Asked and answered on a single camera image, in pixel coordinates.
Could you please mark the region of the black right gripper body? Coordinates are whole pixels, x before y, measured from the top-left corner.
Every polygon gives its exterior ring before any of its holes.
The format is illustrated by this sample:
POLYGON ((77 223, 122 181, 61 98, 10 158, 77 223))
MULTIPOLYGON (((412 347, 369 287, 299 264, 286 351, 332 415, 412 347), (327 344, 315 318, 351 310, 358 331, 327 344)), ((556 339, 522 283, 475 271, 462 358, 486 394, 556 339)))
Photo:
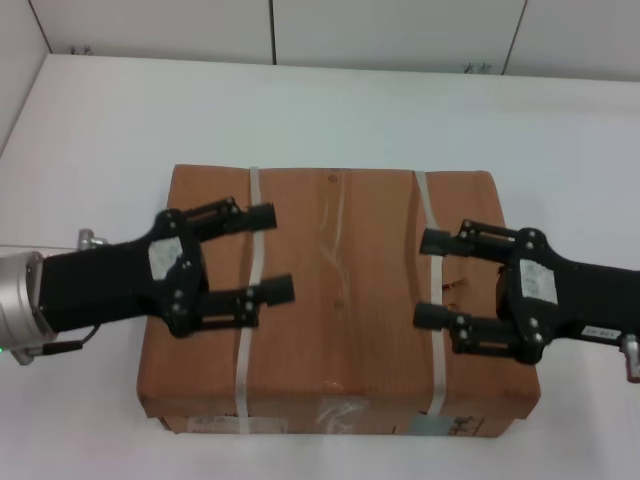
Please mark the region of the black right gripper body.
POLYGON ((505 260, 500 305, 521 346, 513 357, 536 364, 557 339, 620 349, 639 362, 639 272, 568 260, 536 229, 518 230, 525 257, 505 260))

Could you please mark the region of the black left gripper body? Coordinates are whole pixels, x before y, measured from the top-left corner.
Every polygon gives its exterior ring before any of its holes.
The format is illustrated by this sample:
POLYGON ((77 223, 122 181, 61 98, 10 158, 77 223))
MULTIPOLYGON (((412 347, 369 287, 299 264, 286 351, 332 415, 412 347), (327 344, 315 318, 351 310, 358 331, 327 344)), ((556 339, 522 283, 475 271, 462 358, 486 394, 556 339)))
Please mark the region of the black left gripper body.
POLYGON ((45 259, 38 308, 56 333, 152 316, 181 338, 201 328, 206 286, 200 242, 169 209, 136 240, 45 259))

